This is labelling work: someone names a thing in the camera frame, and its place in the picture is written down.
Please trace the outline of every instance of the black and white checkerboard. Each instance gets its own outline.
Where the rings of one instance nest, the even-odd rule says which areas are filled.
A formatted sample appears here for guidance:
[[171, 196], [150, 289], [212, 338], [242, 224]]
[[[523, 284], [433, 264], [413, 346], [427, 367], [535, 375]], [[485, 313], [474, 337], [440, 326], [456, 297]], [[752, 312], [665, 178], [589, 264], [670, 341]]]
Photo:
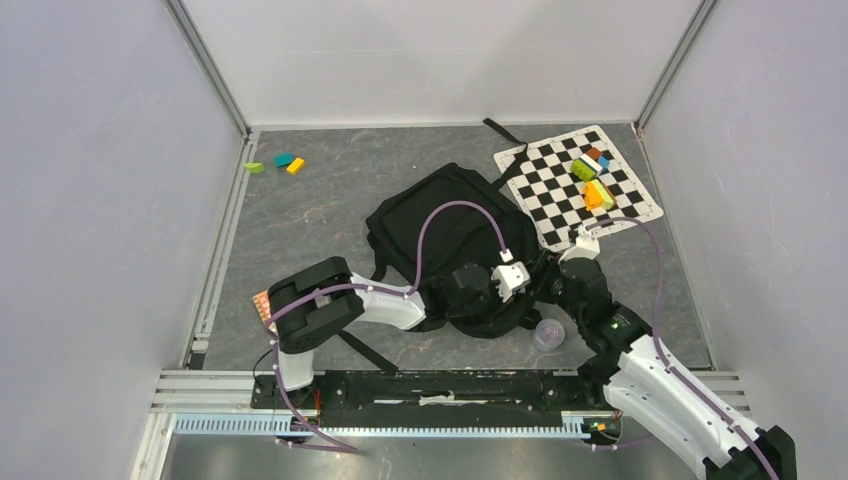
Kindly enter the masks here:
[[[574, 159], [592, 147], [603, 152], [610, 161], [609, 171], [598, 177], [615, 195], [616, 204], [610, 211], [602, 208], [587, 211], [583, 200], [585, 184], [571, 173]], [[515, 154], [521, 148], [495, 154], [495, 162], [502, 172], [515, 160]], [[533, 217], [539, 241], [553, 251], [567, 248], [570, 245], [568, 232], [580, 224], [588, 227], [617, 217], [647, 222], [663, 214], [624, 157], [597, 125], [540, 140], [527, 148], [529, 160], [521, 165], [521, 174], [509, 180], [507, 185], [521, 209]], [[632, 226], [632, 223], [621, 222], [592, 232], [596, 237], [602, 237]]]

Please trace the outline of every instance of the small plastic cup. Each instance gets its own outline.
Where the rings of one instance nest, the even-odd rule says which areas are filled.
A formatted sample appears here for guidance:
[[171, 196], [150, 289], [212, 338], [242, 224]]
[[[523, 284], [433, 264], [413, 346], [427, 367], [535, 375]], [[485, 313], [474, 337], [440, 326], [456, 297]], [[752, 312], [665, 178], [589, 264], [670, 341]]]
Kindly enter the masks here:
[[550, 352], [565, 340], [565, 328], [553, 318], [546, 318], [533, 330], [533, 346], [542, 352]]

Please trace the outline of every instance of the lego brick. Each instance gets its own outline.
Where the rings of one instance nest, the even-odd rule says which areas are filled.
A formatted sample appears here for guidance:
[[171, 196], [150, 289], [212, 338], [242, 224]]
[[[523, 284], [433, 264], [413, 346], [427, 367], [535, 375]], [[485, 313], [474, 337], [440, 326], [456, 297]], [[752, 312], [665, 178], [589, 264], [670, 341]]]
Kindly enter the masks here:
[[601, 166], [601, 173], [607, 173], [609, 171], [609, 160], [604, 156], [598, 157], [597, 160], [598, 165]]
[[590, 182], [601, 173], [601, 166], [586, 155], [577, 158], [571, 164], [571, 172], [580, 180]]
[[585, 155], [591, 158], [592, 160], [598, 160], [598, 158], [601, 157], [601, 151], [595, 147], [592, 147], [589, 149], [589, 151], [586, 152]]
[[286, 165], [291, 165], [292, 162], [294, 162], [294, 155], [289, 152], [274, 157], [274, 165], [277, 167], [285, 167]]
[[265, 170], [265, 166], [261, 163], [245, 163], [244, 168], [246, 168], [250, 173], [259, 173]]
[[297, 172], [299, 172], [300, 169], [303, 168], [303, 165], [305, 163], [306, 162], [304, 162], [302, 158], [295, 158], [291, 165], [286, 167], [286, 171], [291, 173], [292, 175], [297, 175]]
[[609, 210], [615, 205], [615, 195], [600, 180], [592, 180], [586, 183], [583, 189], [586, 196], [586, 209], [603, 208]]

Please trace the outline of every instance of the yellow block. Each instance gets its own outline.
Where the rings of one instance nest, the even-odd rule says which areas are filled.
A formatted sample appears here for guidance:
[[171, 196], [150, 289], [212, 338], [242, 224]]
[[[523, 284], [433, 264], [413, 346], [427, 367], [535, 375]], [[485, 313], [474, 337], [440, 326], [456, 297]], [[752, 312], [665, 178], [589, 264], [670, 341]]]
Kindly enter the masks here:
[[294, 161], [291, 163], [291, 165], [286, 167], [286, 171], [291, 173], [292, 175], [296, 175], [297, 172], [299, 172], [300, 169], [303, 168], [303, 165], [305, 163], [306, 162], [304, 162], [302, 158], [297, 157], [297, 158], [294, 159]]
[[615, 205], [615, 195], [609, 191], [606, 185], [599, 180], [592, 180], [586, 184], [583, 189], [583, 194], [586, 196], [586, 209], [592, 210], [598, 207], [604, 210], [609, 210]]

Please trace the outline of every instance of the gray mat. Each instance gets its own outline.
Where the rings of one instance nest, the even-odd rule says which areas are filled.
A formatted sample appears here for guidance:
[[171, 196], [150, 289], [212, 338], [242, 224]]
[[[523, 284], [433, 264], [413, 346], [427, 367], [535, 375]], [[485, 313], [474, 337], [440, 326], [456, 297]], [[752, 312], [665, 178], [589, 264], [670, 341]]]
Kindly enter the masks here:
[[[515, 126], [510, 130], [535, 141], [584, 125]], [[633, 171], [655, 199], [653, 178], [629, 125], [602, 125]], [[217, 308], [206, 370], [249, 370], [268, 349], [252, 296], [300, 269], [332, 255], [347, 259], [365, 276], [373, 255], [365, 240], [365, 217], [384, 199], [408, 188], [448, 162], [498, 177], [495, 152], [512, 145], [487, 127], [306, 130], [265, 132], [254, 161], [265, 172], [248, 183]], [[274, 167], [274, 156], [291, 151], [306, 160], [296, 176]], [[502, 192], [511, 197], [508, 188]], [[653, 221], [666, 253], [666, 290], [661, 333], [689, 367], [708, 367], [709, 357], [688, 285], [665, 218]], [[648, 319], [656, 291], [656, 260], [647, 236], [629, 229], [601, 239], [598, 258], [613, 296]], [[404, 284], [391, 269], [385, 281]], [[348, 330], [386, 358], [406, 369], [576, 368], [591, 351], [576, 327], [556, 307], [540, 310], [566, 327], [558, 349], [536, 351], [527, 330], [515, 329], [495, 340], [465, 336], [451, 325], [429, 333], [400, 332], [392, 327], [354, 324]], [[268, 368], [266, 361], [260, 368]], [[322, 345], [315, 368], [372, 369], [337, 337]]]

